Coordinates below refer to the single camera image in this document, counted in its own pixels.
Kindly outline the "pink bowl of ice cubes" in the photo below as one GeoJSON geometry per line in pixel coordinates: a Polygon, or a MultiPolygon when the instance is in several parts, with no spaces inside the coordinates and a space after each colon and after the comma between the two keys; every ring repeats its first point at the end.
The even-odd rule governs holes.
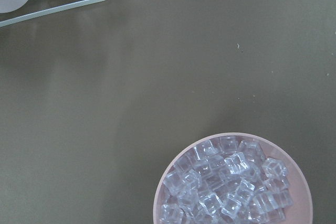
{"type": "Polygon", "coordinates": [[[296,162],[287,154],[283,149],[277,146],[275,143],[264,139],[262,137],[247,134],[247,133],[238,133],[238,132],[229,132],[229,133],[219,133],[211,136],[204,137],[185,149],[183,149],[168,165],[168,167],[163,172],[161,179],[157,185],[155,192],[154,202],[153,202],[153,223],[160,223],[160,204],[163,199],[163,181],[166,174],[171,170],[174,163],[190,148],[193,148],[197,144],[206,141],[212,140],[216,137],[221,136],[236,136],[238,138],[252,138],[255,141],[259,142],[261,148],[267,156],[280,159],[284,162],[286,167],[289,169],[288,180],[290,183],[289,192],[293,200],[293,206],[285,209],[286,220],[284,223],[313,223],[313,204],[311,192],[308,186],[308,183],[296,162]]]}

